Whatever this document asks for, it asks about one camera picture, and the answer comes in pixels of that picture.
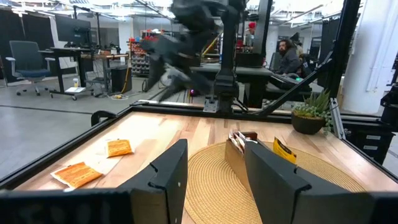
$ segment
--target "wooden tabletop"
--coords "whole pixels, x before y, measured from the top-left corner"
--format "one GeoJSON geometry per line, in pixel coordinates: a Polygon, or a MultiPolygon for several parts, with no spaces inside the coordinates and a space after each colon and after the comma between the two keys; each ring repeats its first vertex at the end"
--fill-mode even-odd
{"type": "MultiPolygon", "coordinates": [[[[356,179],[366,190],[398,191],[398,185],[345,143],[329,134],[307,136],[289,124],[198,118],[169,114],[132,112],[93,137],[64,158],[20,185],[17,190],[65,189],[50,173],[78,162],[86,162],[105,175],[83,188],[117,187],[145,168],[178,139],[188,139],[188,156],[227,139],[230,129],[255,131],[262,141],[279,138],[287,146],[327,161],[356,179]],[[129,139],[136,153],[110,159],[104,157],[107,139],[129,139]]],[[[184,212],[183,223],[193,223],[184,212]]]]}
{"type": "MultiPolygon", "coordinates": [[[[100,55],[100,54],[94,54],[94,59],[114,59],[114,58],[122,58],[122,57],[128,57],[128,54],[118,54],[118,55],[100,55]]],[[[91,58],[91,54],[82,54],[82,58],[91,58]]]]}

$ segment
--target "woven placemat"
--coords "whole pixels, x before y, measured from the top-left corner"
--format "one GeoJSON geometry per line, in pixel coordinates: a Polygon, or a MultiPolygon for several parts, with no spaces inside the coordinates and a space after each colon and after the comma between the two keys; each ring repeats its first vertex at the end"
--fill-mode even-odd
{"type": "MultiPolygon", "coordinates": [[[[291,150],[297,154],[297,164],[309,172],[352,192],[365,191],[357,181],[333,165],[306,152],[291,150]]],[[[185,209],[196,224],[262,223],[256,203],[224,155],[225,142],[222,142],[191,156],[185,209]]]]}

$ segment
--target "black curtain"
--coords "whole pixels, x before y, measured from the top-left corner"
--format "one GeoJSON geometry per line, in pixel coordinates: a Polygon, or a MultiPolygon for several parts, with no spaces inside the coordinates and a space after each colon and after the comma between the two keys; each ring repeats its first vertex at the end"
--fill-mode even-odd
{"type": "MultiPolygon", "coordinates": [[[[46,17],[23,15],[25,37],[28,41],[36,42],[40,50],[54,47],[54,41],[51,33],[50,19],[46,17]]],[[[47,67],[47,62],[43,58],[43,65],[47,67]]],[[[51,71],[55,71],[55,64],[50,63],[51,71]]]]}
{"type": "Polygon", "coordinates": [[[22,21],[17,14],[5,10],[0,10],[0,21],[2,21],[0,22],[0,56],[4,64],[7,81],[15,82],[17,78],[12,76],[11,63],[6,60],[6,57],[12,57],[10,40],[25,40],[22,21]]]}

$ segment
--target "person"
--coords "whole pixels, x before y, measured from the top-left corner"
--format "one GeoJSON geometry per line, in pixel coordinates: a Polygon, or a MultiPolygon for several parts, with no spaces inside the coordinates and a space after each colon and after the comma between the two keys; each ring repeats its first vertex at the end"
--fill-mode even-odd
{"type": "Polygon", "coordinates": [[[304,54],[303,43],[298,42],[297,45],[296,45],[296,48],[297,48],[297,50],[296,50],[297,56],[298,56],[299,58],[302,57],[302,55],[304,54]]]}
{"type": "Polygon", "coordinates": [[[299,57],[296,54],[296,48],[289,40],[279,42],[279,53],[282,56],[277,74],[287,75],[296,73],[300,66],[299,57]]]}
{"type": "Polygon", "coordinates": [[[253,40],[254,40],[254,32],[256,31],[256,23],[255,22],[250,22],[248,25],[247,31],[249,31],[248,34],[245,36],[245,45],[248,47],[253,47],[253,40]]]}

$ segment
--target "floor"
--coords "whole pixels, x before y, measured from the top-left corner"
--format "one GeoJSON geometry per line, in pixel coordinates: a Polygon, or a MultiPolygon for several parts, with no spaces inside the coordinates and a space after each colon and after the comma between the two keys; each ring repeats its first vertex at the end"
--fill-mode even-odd
{"type": "MultiPolygon", "coordinates": [[[[64,78],[65,86],[73,86],[73,78],[64,78]]],[[[17,86],[4,87],[0,80],[0,179],[26,165],[28,162],[49,152],[62,143],[90,129],[90,116],[98,110],[117,113],[136,100],[145,100],[160,91],[156,85],[147,93],[140,92],[144,78],[134,77],[132,91],[125,95],[126,100],[113,100],[110,97],[95,98],[82,93],[73,101],[70,96],[54,95],[51,99],[46,91],[36,96],[33,91],[16,95],[17,86]]],[[[43,82],[44,85],[58,88],[57,79],[43,82]]],[[[101,92],[93,85],[96,93],[101,92]]],[[[167,101],[187,102],[184,93],[177,94],[167,101]]],[[[203,103],[204,98],[194,98],[194,103],[203,103]]],[[[383,164],[398,175],[398,139],[394,138],[383,164]]]]}

